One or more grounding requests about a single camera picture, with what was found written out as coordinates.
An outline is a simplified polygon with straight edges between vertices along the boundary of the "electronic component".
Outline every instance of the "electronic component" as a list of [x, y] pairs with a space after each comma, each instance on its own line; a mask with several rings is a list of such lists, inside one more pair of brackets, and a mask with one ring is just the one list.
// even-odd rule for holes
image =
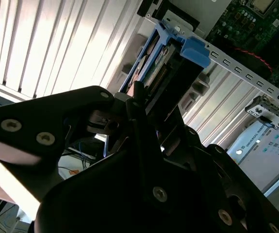
[[247, 24], [247, 22], [248, 22], [248, 18], [244, 18], [244, 19], [242, 20], [242, 24]]
[[[270, 83], [277, 85], [279, 83], [279, 0], [232, 0], [227, 9], [228, 14], [221, 16], [206, 40]], [[232, 27], [232, 33], [227, 32], [225, 27], [221, 26], [222, 23], [226, 24], [227, 28]], [[232, 51], [235, 48], [252, 54], [267, 68], [259, 61], [255, 60], [255, 63], [249, 61], [254, 60], [253, 58], [240, 54], [237, 58]]]
[[264, 13], [273, 1], [274, 0], [254, 0], [251, 4], [260, 12]]
[[251, 24], [249, 25], [248, 28], [249, 28], [250, 30], [252, 30], [254, 27], [255, 27], [255, 24], [254, 24], [254, 23], [251, 23]]
[[275, 19], [274, 22], [272, 23], [274, 27], [278, 27], [279, 26], [279, 20]]
[[241, 14], [240, 13], [237, 13], [236, 15], [235, 15], [235, 19], [239, 19], [241, 17]]
[[259, 120], [267, 127], [279, 130], [279, 108], [271, 104], [265, 97], [256, 97], [245, 108], [245, 111]]

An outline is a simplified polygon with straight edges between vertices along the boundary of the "screw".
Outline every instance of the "screw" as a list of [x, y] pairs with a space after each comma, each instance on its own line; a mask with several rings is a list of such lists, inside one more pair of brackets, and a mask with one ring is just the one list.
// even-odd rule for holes
[[215, 149], [216, 149], [216, 151], [217, 151], [218, 153], [220, 153], [220, 154], [223, 152], [223, 150], [222, 150], [220, 147], [218, 147], [218, 146], [216, 146]]
[[279, 230], [277, 229], [277, 227], [273, 223], [270, 223], [269, 226], [274, 233], [279, 233]]
[[40, 143], [42, 145], [51, 146], [55, 142], [55, 137], [51, 133], [41, 132], [41, 133], [38, 133], [36, 140], [38, 143]]
[[227, 211], [223, 210], [223, 209], [220, 209], [218, 211], [218, 214], [219, 214], [219, 217], [220, 219], [225, 223], [227, 224], [228, 226], [231, 226], [232, 225], [232, 218], [231, 216], [228, 214]]
[[189, 129], [189, 132], [193, 135], [196, 135], [196, 132], [193, 129]]
[[109, 95], [107, 93], [105, 93], [105, 92], [101, 92], [100, 94], [101, 94], [101, 96], [103, 96], [105, 98], [109, 98]]
[[167, 193], [165, 192], [164, 189], [161, 187], [154, 187], [153, 188], [153, 195], [154, 197], [160, 201], [160, 202], [166, 202], [167, 201]]
[[1, 128], [8, 132], [16, 132], [22, 128], [22, 124], [14, 119], [6, 119], [1, 123]]

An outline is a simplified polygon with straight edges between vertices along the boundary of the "green circuit board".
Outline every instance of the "green circuit board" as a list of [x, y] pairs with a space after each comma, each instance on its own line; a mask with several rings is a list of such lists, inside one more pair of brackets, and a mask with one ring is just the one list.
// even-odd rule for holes
[[271, 2], [265, 13], [257, 10], [254, 2], [232, 0], [206, 40], [213, 43], [222, 36], [238, 48], [260, 52], [279, 31], [279, 0], [263, 0]]

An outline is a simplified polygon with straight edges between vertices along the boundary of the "corrugated metal sheet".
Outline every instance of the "corrugated metal sheet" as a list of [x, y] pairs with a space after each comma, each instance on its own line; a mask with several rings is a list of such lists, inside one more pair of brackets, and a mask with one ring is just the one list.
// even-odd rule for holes
[[142, 18], [140, 0], [0, 0], [0, 95], [106, 87]]
[[226, 148], [253, 119], [244, 108], [263, 93], [217, 63], [212, 62], [203, 73], [209, 77], [210, 88], [184, 114], [184, 121], [205, 146], [215, 143]]

